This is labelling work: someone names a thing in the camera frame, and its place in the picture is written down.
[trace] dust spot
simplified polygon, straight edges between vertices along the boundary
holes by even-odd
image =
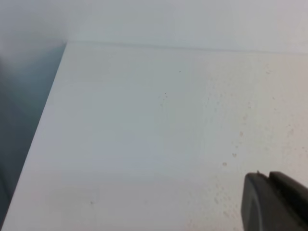
[[[224,215],[225,217],[227,217],[227,218],[230,217],[230,216],[229,216],[229,213],[227,213],[226,211],[223,211],[223,215]]]
[[[288,137],[292,136],[294,134],[294,129],[291,129],[290,131],[288,131]]]

